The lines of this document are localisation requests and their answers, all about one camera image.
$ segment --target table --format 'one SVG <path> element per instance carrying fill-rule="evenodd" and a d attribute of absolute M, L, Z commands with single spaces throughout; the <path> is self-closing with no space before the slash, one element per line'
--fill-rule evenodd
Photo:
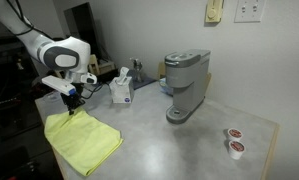
<path fill-rule="evenodd" d="M 62 101 L 36 100 L 41 119 L 67 109 Z M 64 179 L 265 179 L 279 125 L 205 99 L 181 125 L 166 120 L 172 97 L 158 83 L 135 91 L 132 104 L 113 104 L 108 86 L 83 106 L 98 120 L 120 130 L 124 142 L 90 176 L 84 177 L 54 150 Z M 240 160 L 228 154 L 226 130 L 237 128 L 246 152 Z"/>

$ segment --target single-serve coffee machine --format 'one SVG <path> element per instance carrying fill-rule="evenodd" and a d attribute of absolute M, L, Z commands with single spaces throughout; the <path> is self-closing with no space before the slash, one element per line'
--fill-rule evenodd
<path fill-rule="evenodd" d="M 166 83 L 173 88 L 173 105 L 167 120 L 173 124 L 187 121 L 203 102 L 207 83 L 210 51 L 191 49 L 165 57 Z"/>

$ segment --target tissue box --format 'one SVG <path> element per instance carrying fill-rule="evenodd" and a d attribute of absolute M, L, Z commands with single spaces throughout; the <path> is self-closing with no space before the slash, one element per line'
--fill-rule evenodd
<path fill-rule="evenodd" d="M 132 78 L 127 77 L 122 85 L 116 83 L 117 79 L 114 78 L 109 84 L 113 103 L 131 103 L 134 96 Z"/>

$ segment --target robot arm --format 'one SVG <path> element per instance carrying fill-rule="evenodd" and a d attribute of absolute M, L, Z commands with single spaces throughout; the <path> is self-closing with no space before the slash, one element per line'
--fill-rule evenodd
<path fill-rule="evenodd" d="M 97 77 L 87 69 L 90 58 L 88 43 L 74 37 L 57 42 L 51 40 L 22 14 L 18 0 L 0 0 L 0 22 L 24 43 L 33 59 L 50 69 L 65 71 L 64 79 L 48 76 L 42 79 L 44 84 L 71 96 L 76 94 L 71 83 L 97 83 Z"/>

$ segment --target yellow cloth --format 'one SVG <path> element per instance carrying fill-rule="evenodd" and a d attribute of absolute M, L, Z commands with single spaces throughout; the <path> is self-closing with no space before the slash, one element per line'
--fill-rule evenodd
<path fill-rule="evenodd" d="M 48 116 L 45 136 L 79 173 L 90 175 L 122 143 L 120 132 L 89 116 L 81 107 Z"/>

